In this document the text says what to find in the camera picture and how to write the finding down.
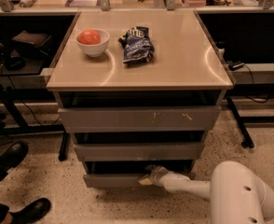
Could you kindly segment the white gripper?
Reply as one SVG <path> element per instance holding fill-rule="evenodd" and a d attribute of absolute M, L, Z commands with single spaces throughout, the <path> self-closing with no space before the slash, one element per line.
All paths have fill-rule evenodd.
<path fill-rule="evenodd" d="M 150 186 L 152 183 L 159 187 L 169 187 L 177 177 L 177 174 L 163 166 L 147 165 L 144 168 L 150 175 L 144 175 L 138 179 L 140 185 Z"/>

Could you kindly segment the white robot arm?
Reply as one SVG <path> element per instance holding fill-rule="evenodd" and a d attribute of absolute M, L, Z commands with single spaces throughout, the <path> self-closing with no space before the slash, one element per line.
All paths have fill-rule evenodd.
<path fill-rule="evenodd" d="M 246 166 L 235 161 L 218 164 L 210 181 L 149 166 L 140 177 L 143 185 L 155 185 L 170 193 L 187 192 L 210 202 L 212 224 L 265 224 L 274 218 L 274 191 Z"/>

